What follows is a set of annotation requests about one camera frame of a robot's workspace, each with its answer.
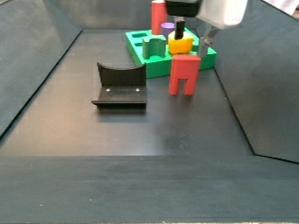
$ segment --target yellow block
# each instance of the yellow block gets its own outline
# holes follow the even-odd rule
[[[182,39],[174,39],[175,31],[168,35],[168,49],[171,54],[188,53],[192,50],[192,35],[186,31]]]

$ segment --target dark gray surface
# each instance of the dark gray surface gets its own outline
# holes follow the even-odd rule
[[[216,70],[255,153],[299,162],[299,22],[259,0],[220,31]]]
[[[170,77],[147,80],[144,114],[100,114],[98,62],[134,67],[122,31],[84,31],[15,123],[0,156],[250,155],[214,70],[195,96],[168,94]]]
[[[48,0],[0,5],[0,136],[80,28]]]
[[[1,157],[1,223],[298,222],[299,166],[243,157]]]
[[[250,155],[214,71],[192,98],[156,78],[146,115],[100,114],[98,61],[132,66],[123,32],[80,35],[3,141],[0,223],[299,221],[299,166]]]

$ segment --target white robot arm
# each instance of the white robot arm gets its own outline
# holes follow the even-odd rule
[[[176,32],[183,30],[183,17],[198,18],[207,23],[207,31],[200,38],[199,57],[207,56],[219,29],[234,27],[242,22],[247,3],[248,0],[166,0],[167,13],[175,16],[175,23],[180,28],[175,29]]]

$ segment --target green block holder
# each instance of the green block holder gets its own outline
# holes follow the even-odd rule
[[[184,28],[184,31],[188,32],[194,36],[192,41],[192,49],[190,54],[198,53],[200,39],[196,35]],[[172,58],[174,56],[170,54],[168,45],[166,45],[166,53],[164,57],[158,55],[151,56],[150,59],[144,59],[143,56],[143,39],[144,37],[158,36],[152,34],[151,30],[147,31],[131,31],[126,33],[126,47],[134,59],[135,65],[140,67],[146,63],[146,77],[154,78],[159,76],[168,75],[171,73],[171,66],[172,66]],[[199,69],[210,69],[214,66],[215,59],[218,53],[210,48],[208,55],[206,58],[202,59]]]

